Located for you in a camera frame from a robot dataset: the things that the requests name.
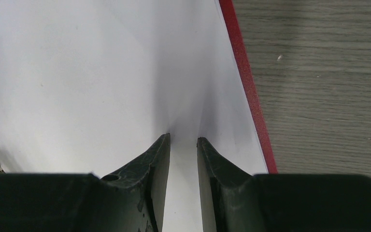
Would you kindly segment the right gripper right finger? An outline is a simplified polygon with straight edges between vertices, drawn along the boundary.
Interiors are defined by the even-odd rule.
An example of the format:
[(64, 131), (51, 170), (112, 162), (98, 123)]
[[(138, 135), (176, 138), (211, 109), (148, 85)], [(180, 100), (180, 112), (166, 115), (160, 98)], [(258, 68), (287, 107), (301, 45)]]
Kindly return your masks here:
[(205, 232), (371, 232), (371, 178), (250, 175), (197, 141)]

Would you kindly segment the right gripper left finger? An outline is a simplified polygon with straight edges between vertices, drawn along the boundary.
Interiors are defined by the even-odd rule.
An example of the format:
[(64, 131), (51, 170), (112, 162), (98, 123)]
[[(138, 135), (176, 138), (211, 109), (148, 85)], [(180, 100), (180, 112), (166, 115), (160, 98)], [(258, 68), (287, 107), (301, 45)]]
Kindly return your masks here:
[(0, 232), (159, 232), (170, 135), (118, 170), (93, 174), (0, 174)]

